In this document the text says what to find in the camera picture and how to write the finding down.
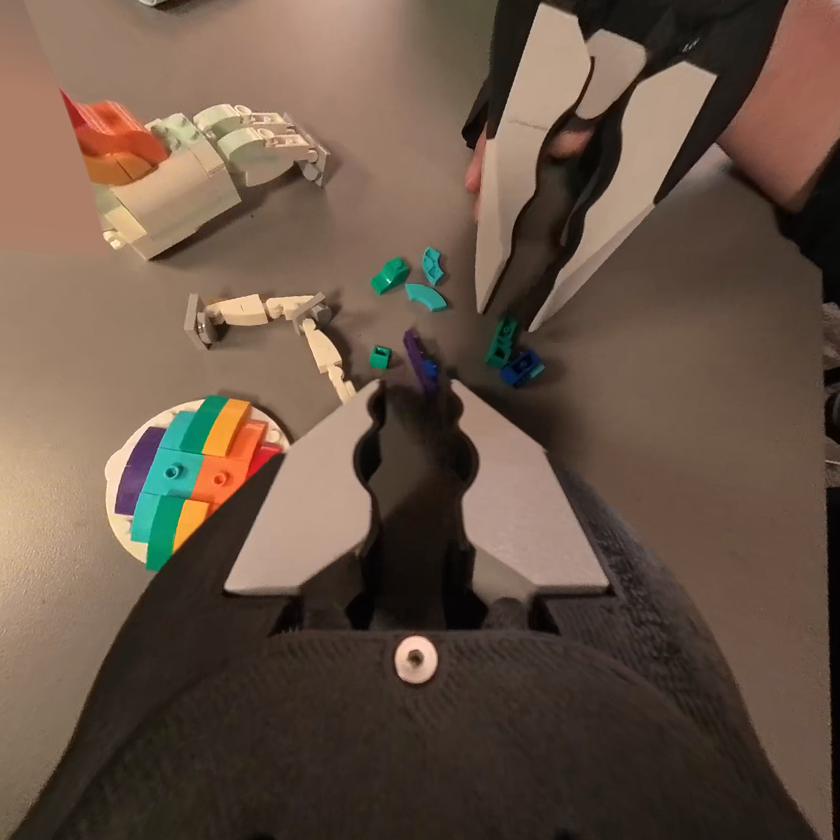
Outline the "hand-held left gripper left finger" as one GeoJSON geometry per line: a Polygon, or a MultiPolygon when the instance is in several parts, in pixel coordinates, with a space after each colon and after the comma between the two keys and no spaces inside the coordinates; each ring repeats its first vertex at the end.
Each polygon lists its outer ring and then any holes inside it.
{"type": "Polygon", "coordinates": [[[224,590],[241,596],[354,599],[379,515],[385,386],[373,380],[293,444],[272,480],[224,590]]]}

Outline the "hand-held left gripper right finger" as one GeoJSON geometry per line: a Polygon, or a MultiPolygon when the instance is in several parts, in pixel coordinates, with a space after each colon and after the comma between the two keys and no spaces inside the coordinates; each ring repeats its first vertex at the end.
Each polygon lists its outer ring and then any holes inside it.
{"type": "Polygon", "coordinates": [[[460,381],[460,433],[475,451],[461,521],[483,602],[601,595],[608,579],[545,449],[460,381]]]}

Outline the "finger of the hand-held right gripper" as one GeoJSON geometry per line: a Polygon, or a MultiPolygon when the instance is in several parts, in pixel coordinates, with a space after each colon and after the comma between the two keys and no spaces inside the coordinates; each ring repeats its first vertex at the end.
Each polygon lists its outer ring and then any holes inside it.
{"type": "Polygon", "coordinates": [[[495,133],[486,129],[476,236],[476,308],[487,310],[511,257],[513,230],[537,190],[543,144],[592,73],[578,18],[539,3],[495,133]]]}
{"type": "Polygon", "coordinates": [[[586,42],[591,78],[574,115],[597,119],[586,153],[563,162],[560,250],[532,290],[528,330],[551,319],[649,215],[717,75],[609,29],[586,42]]]}

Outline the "blue lego brick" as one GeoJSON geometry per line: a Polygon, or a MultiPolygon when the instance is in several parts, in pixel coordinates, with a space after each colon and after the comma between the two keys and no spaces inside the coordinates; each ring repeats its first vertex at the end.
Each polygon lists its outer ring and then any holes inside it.
{"type": "Polygon", "coordinates": [[[538,354],[523,350],[505,364],[499,372],[500,379],[509,387],[518,389],[532,382],[544,371],[544,364],[538,354]]]}

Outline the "teal lego brick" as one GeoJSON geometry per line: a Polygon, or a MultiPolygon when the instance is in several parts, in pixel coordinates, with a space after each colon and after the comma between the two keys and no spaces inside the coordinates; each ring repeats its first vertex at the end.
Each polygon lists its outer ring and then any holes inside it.
{"type": "Polygon", "coordinates": [[[510,362],[518,328],[518,320],[510,314],[506,313],[500,318],[485,354],[484,363],[486,365],[500,370],[510,362]]]}

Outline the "purple lego plate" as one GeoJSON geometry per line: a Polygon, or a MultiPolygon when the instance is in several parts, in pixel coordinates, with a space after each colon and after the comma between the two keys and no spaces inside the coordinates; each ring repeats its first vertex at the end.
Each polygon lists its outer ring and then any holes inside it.
{"type": "Polygon", "coordinates": [[[404,332],[402,341],[422,393],[426,398],[434,397],[438,392],[439,381],[436,363],[427,356],[419,336],[413,329],[404,332]]]}

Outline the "white lego leg assembly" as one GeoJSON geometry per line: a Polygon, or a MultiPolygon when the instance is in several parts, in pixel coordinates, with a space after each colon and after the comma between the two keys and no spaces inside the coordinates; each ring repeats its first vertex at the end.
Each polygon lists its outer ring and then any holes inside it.
{"type": "Polygon", "coordinates": [[[183,330],[198,349],[210,350],[227,328],[288,322],[306,340],[318,371],[329,379],[341,403],[348,403],[356,390],[344,371],[341,353],[325,332],[332,320],[333,310],[321,292],[312,296],[269,298],[252,294],[209,304],[193,293],[187,299],[183,330]]]}

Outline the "white lego unicorn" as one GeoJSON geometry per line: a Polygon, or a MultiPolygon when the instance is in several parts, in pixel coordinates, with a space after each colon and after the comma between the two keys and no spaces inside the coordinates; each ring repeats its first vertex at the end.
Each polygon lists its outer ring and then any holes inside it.
{"type": "Polygon", "coordinates": [[[152,260],[242,202],[246,188],[299,170],[322,186],[330,152],[286,113],[220,103],[143,123],[115,101],[61,93],[104,240],[152,260]]]}

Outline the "person's right forearm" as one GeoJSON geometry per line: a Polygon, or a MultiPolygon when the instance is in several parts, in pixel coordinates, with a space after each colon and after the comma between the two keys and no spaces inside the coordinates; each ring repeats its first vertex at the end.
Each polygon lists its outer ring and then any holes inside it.
{"type": "Polygon", "coordinates": [[[838,138],[839,2],[789,2],[759,78],[717,143],[765,197],[796,213],[838,138]]]}

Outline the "rainbow lego disc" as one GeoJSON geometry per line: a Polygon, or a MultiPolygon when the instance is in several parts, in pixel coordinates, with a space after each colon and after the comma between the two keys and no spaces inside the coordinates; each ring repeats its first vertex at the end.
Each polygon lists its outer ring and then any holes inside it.
{"type": "Polygon", "coordinates": [[[174,406],[139,428],[106,464],[112,532],[147,571],[159,571],[289,446],[280,426],[249,401],[209,395],[174,406]]]}

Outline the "green lego slope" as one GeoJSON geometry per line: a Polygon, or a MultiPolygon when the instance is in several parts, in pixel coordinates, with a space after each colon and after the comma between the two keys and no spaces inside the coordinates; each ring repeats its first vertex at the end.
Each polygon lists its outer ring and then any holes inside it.
{"type": "Polygon", "coordinates": [[[388,259],[382,268],[372,277],[371,288],[378,295],[384,295],[393,288],[401,286],[411,273],[410,266],[402,257],[388,259]]]}

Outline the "person's right hand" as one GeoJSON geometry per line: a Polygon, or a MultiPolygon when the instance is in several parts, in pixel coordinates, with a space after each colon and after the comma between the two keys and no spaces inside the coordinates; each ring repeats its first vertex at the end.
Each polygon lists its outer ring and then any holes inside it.
{"type": "Polygon", "coordinates": [[[483,129],[472,150],[471,159],[465,171],[465,189],[472,200],[472,215],[476,222],[480,218],[480,191],[482,185],[483,162],[487,144],[487,130],[483,129]]]}

